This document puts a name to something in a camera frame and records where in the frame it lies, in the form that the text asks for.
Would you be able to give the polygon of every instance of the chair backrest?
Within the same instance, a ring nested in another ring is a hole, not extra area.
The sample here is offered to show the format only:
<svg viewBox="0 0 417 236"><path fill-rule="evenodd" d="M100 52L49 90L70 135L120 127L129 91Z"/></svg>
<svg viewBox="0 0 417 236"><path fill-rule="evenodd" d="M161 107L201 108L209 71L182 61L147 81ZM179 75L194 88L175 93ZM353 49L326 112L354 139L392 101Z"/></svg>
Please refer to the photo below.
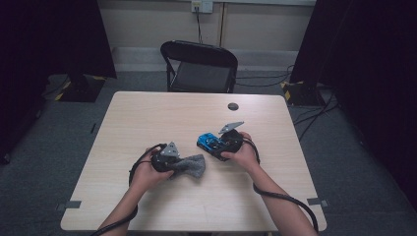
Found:
<svg viewBox="0 0 417 236"><path fill-rule="evenodd" d="M194 64L234 68L237 70L238 62L233 53L218 46L172 40L163 43L160 47L160 52L168 65L170 65L168 59L172 59Z"/></svg>

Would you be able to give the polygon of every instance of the gray carpet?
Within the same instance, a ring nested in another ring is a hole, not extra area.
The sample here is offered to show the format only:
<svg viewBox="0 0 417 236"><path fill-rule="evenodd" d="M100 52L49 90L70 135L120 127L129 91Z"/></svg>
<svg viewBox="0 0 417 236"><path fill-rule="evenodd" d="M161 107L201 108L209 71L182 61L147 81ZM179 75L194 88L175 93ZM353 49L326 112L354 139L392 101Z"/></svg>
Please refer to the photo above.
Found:
<svg viewBox="0 0 417 236"><path fill-rule="evenodd" d="M283 74L239 72L238 77ZM56 207L71 198L112 95L118 90L166 90L164 72L121 72L118 77L105 83L96 103L56 102L56 92L46 97L43 113L11 153L11 163L0 166L0 235L89 235L63 231L63 211ZM51 77L47 90L65 78ZM270 85L278 80L240 79L238 84ZM235 93L282 91L278 85L237 85ZM323 90L325 99L330 94ZM335 98L329 107L334 105ZM293 120L318 112L312 107L289 110ZM308 124L296 125L299 136ZM416 212L339 108L320 116L300 143L319 197L329 203L324 208L328 229L321 235L417 235Z"/></svg>

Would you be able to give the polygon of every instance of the person's left hand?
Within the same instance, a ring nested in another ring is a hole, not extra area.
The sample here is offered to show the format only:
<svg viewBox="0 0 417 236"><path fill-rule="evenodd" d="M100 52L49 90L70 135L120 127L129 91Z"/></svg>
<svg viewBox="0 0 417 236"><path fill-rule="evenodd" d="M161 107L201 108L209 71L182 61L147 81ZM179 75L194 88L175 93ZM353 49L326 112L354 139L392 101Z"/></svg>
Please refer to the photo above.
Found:
<svg viewBox="0 0 417 236"><path fill-rule="evenodd" d="M153 169L150 163L150 157L156 152L158 152L158 149L155 148L153 151L144 156L142 159L144 163L141 163L136 169L130 188L140 188L147 191L160 181L168 179L174 173L173 170L167 172L157 172Z"/></svg>

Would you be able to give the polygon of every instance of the chair seat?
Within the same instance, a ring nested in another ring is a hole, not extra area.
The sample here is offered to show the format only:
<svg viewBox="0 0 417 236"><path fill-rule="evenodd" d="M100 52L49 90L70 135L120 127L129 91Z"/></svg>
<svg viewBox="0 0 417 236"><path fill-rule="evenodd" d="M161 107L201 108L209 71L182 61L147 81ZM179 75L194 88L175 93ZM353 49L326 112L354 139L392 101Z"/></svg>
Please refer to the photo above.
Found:
<svg viewBox="0 0 417 236"><path fill-rule="evenodd" d="M182 62L171 88L200 92L227 92L233 70L224 67Z"/></svg>

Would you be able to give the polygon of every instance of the gray cloth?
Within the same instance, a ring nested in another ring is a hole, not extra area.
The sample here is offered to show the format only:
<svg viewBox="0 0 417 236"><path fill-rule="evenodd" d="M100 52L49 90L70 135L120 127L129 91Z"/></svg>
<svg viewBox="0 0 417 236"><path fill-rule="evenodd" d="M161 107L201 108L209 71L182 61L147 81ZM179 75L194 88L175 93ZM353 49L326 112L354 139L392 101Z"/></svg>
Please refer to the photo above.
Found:
<svg viewBox="0 0 417 236"><path fill-rule="evenodd" d="M171 166L174 168L174 174L169 178L171 180L181 174L188 174L199 179L206 170L205 157L202 154L182 158Z"/></svg>

